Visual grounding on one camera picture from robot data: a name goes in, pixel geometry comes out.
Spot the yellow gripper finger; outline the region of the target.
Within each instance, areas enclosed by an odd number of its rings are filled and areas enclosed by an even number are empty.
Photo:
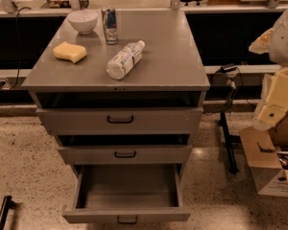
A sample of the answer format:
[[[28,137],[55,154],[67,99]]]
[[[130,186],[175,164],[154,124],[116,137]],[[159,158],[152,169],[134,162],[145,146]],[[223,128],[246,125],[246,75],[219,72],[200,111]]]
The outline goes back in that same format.
[[[254,112],[252,126],[257,130],[268,130],[275,127],[287,111],[276,105],[260,105]]]
[[[270,50],[271,34],[273,29],[269,29],[259,36],[249,47],[249,51],[258,55],[268,53]]]

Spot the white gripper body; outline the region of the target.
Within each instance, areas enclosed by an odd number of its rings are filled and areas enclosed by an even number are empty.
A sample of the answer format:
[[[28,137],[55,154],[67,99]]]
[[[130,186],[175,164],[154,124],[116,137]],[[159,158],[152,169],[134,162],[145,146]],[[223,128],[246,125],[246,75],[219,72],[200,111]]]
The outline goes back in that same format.
[[[282,67],[263,81],[263,107],[266,113],[288,112],[288,67]]]

